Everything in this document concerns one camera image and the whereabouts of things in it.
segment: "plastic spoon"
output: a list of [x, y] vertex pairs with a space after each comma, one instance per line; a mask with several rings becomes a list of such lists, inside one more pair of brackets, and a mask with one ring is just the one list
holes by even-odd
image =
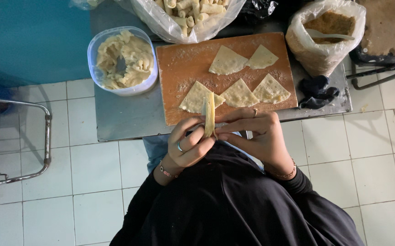
[[320, 31], [314, 29], [305, 29], [310, 37], [312, 38], [344, 38], [348, 40], [355, 40], [354, 37], [343, 35], [343, 34], [323, 34]]

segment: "wooden cutting board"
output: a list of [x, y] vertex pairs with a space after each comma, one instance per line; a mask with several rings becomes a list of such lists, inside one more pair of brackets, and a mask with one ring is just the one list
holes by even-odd
[[[208, 72], [220, 46], [224, 45], [249, 59], [260, 44], [279, 58], [275, 64], [256, 70], [245, 67], [241, 71], [229, 75], [217, 75]], [[271, 74], [291, 93], [290, 97], [277, 104], [261, 102], [255, 104], [253, 108], [277, 110], [298, 106], [292, 70], [290, 69], [282, 32], [214, 39], [190, 45], [158, 46], [156, 54], [167, 126], [175, 125], [182, 119], [198, 115], [179, 108], [195, 81], [199, 81], [210, 91], [220, 95], [240, 78], [246, 82], [251, 91], [254, 91], [266, 74]], [[217, 107], [216, 115], [223, 115], [235, 109], [223, 103]]]

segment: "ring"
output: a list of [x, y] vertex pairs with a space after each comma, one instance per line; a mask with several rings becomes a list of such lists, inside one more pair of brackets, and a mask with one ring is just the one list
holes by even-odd
[[180, 152], [185, 153], [186, 151], [183, 151], [183, 150], [181, 149], [181, 147], [179, 146], [179, 143], [180, 143], [180, 142], [181, 142], [181, 141], [178, 142], [178, 149], [179, 149]]

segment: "bracelet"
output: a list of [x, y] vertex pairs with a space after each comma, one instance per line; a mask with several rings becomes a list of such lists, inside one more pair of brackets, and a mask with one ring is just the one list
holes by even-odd
[[276, 172], [272, 172], [272, 171], [269, 171], [271, 174], [273, 174], [273, 175], [275, 175], [275, 176], [277, 176], [277, 177], [280, 177], [280, 178], [287, 178], [287, 177], [290, 177], [290, 176], [292, 176], [293, 175], [293, 173], [294, 173], [294, 171], [296, 170], [296, 163], [294, 162], [294, 160], [293, 160], [293, 157], [292, 156], [290, 156], [290, 158], [292, 159], [292, 161], [293, 161], [293, 171], [291, 172], [291, 173], [289, 173], [288, 175], [279, 175], [279, 174], [277, 174]]
[[162, 160], [159, 162], [159, 170], [161, 170], [162, 173], [164, 173], [165, 175], [167, 175], [170, 178], [177, 178], [177, 175], [172, 176], [170, 173], [168, 173], [167, 171], [164, 170], [164, 168], [161, 165]]

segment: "stainless steel table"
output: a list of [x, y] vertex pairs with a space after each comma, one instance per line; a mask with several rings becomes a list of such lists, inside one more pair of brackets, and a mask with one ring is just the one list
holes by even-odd
[[[103, 8], [91, 11], [91, 31], [93, 35], [108, 28], [126, 26], [126, 20], [108, 18], [112, 12], [117, 13], [114, 2], [105, 1]], [[270, 21], [255, 27], [255, 33], [286, 31], [287, 25], [281, 22]], [[155, 46], [167, 45], [166, 42], [154, 42]], [[292, 67], [295, 87], [303, 78], [308, 78], [304, 68], [296, 61], [289, 51], [289, 60]], [[281, 121], [299, 120], [323, 115], [345, 113], [352, 110], [351, 99], [348, 93], [348, 84], [345, 78], [343, 63], [339, 64], [330, 76], [330, 86], [340, 89], [340, 95], [331, 104], [322, 109], [282, 109], [277, 113]], [[112, 141], [120, 139], [139, 138], [144, 136], [167, 134], [173, 126], [166, 126], [164, 109], [162, 107], [161, 87], [159, 83], [150, 92], [131, 97], [120, 97], [96, 86], [96, 117], [97, 138], [99, 141]], [[298, 101], [304, 95], [296, 90]]]

